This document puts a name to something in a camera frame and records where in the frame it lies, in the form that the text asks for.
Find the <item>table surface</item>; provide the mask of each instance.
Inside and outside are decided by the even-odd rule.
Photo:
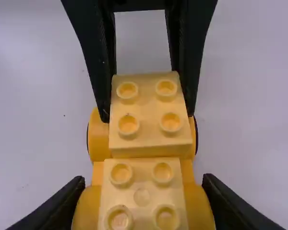
[[[169,70],[162,11],[116,14],[118,73]],[[0,230],[76,175],[96,105],[59,0],[0,0]],[[288,229],[288,0],[219,1],[205,44],[194,172]]]

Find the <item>lego stud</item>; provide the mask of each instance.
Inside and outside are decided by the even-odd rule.
[[[173,180],[174,174],[172,167],[165,163],[157,163],[153,168],[153,180],[159,186],[168,186]]]
[[[150,203],[149,191],[145,188],[138,188],[133,194],[133,199],[138,206],[145,207]]]
[[[162,101],[171,101],[177,93],[177,84],[171,80],[160,80],[156,84],[155,91]]]
[[[122,138],[134,138],[139,128],[139,120],[131,114],[126,114],[119,119],[119,135]]]
[[[107,230],[131,230],[132,213],[125,205],[116,205],[108,210],[104,225]]]
[[[160,127],[165,134],[175,135],[182,127],[182,119],[176,113],[166,113],[161,117]]]
[[[123,103],[134,102],[138,92],[139,88],[137,84],[131,81],[121,83],[116,89],[116,94]]]
[[[158,230],[176,230],[180,226],[177,210],[172,205],[160,205],[154,210],[154,226]]]
[[[126,163],[117,163],[110,173],[110,181],[115,187],[127,187],[132,180],[132,167]]]

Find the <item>yellow plastic toy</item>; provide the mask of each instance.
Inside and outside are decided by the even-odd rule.
[[[91,114],[93,179],[72,229],[213,230],[193,176],[195,140],[177,72],[114,76],[110,123]]]

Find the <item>toy wheel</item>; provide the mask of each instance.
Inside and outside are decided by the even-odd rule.
[[[87,149],[88,155],[90,155],[90,153],[89,153],[89,151],[88,151],[88,124],[89,124],[89,123],[87,123],[87,128],[86,128],[86,149]]]
[[[194,115],[193,115],[193,118],[194,118],[194,123],[195,123],[195,155],[196,155],[198,151],[198,129],[197,129],[196,118]]]

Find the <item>white background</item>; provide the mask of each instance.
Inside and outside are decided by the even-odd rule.
[[[117,14],[118,73],[169,70],[163,12]],[[0,0],[0,230],[91,179],[95,100],[59,0]],[[221,0],[207,36],[195,174],[288,229],[288,0]]]

